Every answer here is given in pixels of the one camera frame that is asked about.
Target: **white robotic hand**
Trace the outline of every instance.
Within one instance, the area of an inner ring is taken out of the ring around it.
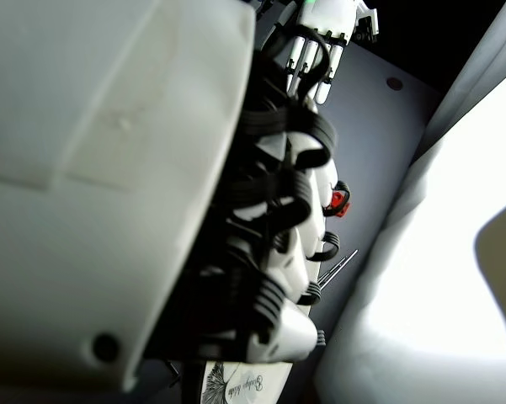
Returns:
[[[296,10],[296,3],[289,3],[273,30],[288,23]],[[329,50],[328,74],[308,94],[318,104],[323,104],[328,98],[344,47],[350,41],[355,26],[361,19],[367,18],[370,18],[371,34],[377,35],[379,33],[377,12],[375,9],[369,9],[363,0],[305,0],[303,3],[296,22],[316,30],[325,39]],[[300,80],[317,63],[317,50],[316,41],[306,40],[300,36],[295,39],[286,63],[289,93],[295,92]]]

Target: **robotic hand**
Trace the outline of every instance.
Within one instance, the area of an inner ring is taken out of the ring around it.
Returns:
[[[291,2],[280,15],[270,35],[282,29],[296,16],[298,6]],[[344,47],[350,41],[356,25],[367,26],[370,38],[374,40],[379,33],[376,9],[369,9],[363,0],[305,0],[297,14],[298,24],[314,29],[326,41],[329,50],[330,67],[323,80],[309,91],[309,97],[323,104],[329,95],[331,82],[337,71]],[[299,81],[306,76],[317,62],[318,43],[297,37],[286,63],[288,74],[287,89],[295,92]]]

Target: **red object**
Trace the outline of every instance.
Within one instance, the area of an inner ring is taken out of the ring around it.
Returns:
[[[330,207],[332,209],[337,209],[345,200],[346,200],[346,198],[344,198],[344,196],[341,192],[333,191],[333,196],[331,198]],[[337,217],[343,217],[344,215],[346,215],[346,212],[348,212],[349,207],[350,207],[350,203],[347,203],[346,205],[344,205],[343,209],[337,213]]]

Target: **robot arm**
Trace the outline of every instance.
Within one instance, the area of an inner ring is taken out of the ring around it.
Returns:
[[[270,35],[278,27],[288,24],[295,17],[297,10],[295,2],[289,3]],[[370,24],[370,32],[374,38],[379,33],[377,12],[376,9],[369,9],[363,0],[305,0],[299,10],[296,22],[316,30],[325,39],[329,50],[328,74],[309,92],[309,97],[318,104],[325,103],[328,98],[344,47],[350,41],[355,26],[362,19]],[[299,81],[317,63],[317,49],[318,43],[314,40],[307,41],[303,37],[295,39],[286,63],[287,89],[290,93],[295,92]]]

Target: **screw hole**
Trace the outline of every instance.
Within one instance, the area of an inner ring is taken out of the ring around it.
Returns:
[[[387,83],[387,86],[391,90],[394,90],[394,91],[401,91],[402,87],[404,87],[403,84],[402,84],[402,82],[398,78],[396,78],[396,77],[389,77],[386,80],[386,83]]]
[[[93,354],[101,362],[110,364],[118,358],[120,345],[116,338],[109,334],[99,334],[93,340]]]

